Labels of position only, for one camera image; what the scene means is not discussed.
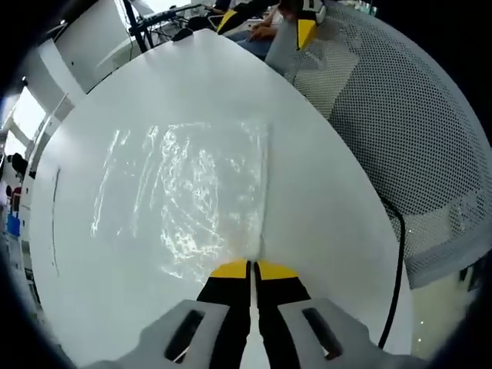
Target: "mesh chair back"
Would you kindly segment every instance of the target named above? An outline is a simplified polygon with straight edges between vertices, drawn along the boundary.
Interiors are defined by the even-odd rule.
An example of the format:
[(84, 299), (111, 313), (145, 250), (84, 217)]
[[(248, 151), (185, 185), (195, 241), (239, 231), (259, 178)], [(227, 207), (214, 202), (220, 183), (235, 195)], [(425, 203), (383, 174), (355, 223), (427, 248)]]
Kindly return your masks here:
[(295, 50), (295, 27), (284, 23), (266, 62), (328, 120), (404, 216), (411, 287), (467, 267), (492, 240), (490, 146), (476, 115), (411, 40), (352, 8), (327, 7), (306, 50)]

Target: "white table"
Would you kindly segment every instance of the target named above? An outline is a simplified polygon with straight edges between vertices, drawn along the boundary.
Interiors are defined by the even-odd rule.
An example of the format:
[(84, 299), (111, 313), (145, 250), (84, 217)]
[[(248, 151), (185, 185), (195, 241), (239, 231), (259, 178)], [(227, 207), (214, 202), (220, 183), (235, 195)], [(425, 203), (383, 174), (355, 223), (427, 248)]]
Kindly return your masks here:
[[(147, 157), (137, 138), (176, 122), (240, 120), (271, 125), (267, 259), (291, 266), (312, 297), (331, 298), (378, 341), (398, 245), (375, 190), (334, 129), (291, 85), (204, 30), (117, 70), (70, 113), (43, 152), (32, 199), (32, 262), (45, 313), (76, 364), (130, 351), (143, 327), (201, 290), (200, 281), (174, 273), (158, 241), (158, 213), (142, 205), (138, 227), (145, 231), (132, 236), (128, 229)], [(128, 135), (128, 142), (112, 152), (117, 130), (118, 140)], [(109, 155), (116, 155), (110, 173)], [(99, 207), (98, 230), (91, 232)], [(200, 260), (204, 273), (217, 266), (213, 258)], [(197, 259), (188, 263), (196, 268)], [(408, 353), (411, 332), (404, 272), (387, 350)]]

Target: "blue object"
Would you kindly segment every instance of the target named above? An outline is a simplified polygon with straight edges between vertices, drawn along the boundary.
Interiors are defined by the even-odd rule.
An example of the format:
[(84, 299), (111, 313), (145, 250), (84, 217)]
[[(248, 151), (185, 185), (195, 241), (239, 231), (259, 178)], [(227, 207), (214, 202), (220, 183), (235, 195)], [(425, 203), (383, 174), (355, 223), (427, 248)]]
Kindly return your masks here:
[(7, 232), (16, 237), (21, 235), (21, 221), (12, 214), (7, 216)]

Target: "white tabletop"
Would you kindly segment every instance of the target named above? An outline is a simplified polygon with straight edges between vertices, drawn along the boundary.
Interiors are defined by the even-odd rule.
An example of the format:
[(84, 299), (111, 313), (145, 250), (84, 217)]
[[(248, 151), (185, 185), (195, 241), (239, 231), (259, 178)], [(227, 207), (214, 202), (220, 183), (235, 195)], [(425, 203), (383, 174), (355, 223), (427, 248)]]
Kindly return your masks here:
[[(329, 297), (377, 342), (398, 244), (367, 175), (280, 75), (204, 30), (117, 70), (70, 113), (43, 152), (32, 199), (32, 263), (42, 306), (68, 356), (79, 365), (120, 357), (143, 327), (201, 290), (200, 278), (179, 274), (169, 262), (155, 208), (140, 206), (133, 224), (140, 231), (129, 225), (142, 179), (158, 168), (146, 162), (143, 138), (154, 127), (161, 134), (171, 124), (198, 121), (270, 125), (266, 258), (295, 269), (312, 297)], [(117, 131), (125, 149), (113, 152)], [(178, 254), (179, 271), (215, 268), (218, 259), (203, 247)], [(404, 273), (388, 351), (409, 353), (411, 315)]]

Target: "floor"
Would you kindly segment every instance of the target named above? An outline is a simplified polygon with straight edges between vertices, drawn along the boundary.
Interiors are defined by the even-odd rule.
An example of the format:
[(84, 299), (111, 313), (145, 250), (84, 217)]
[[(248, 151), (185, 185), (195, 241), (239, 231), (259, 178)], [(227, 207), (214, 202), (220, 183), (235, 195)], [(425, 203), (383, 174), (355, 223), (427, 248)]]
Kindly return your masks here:
[(412, 354), (431, 359), (463, 319), (474, 299), (468, 292), (470, 272), (465, 281), (458, 273), (412, 291), (414, 297), (414, 336)]

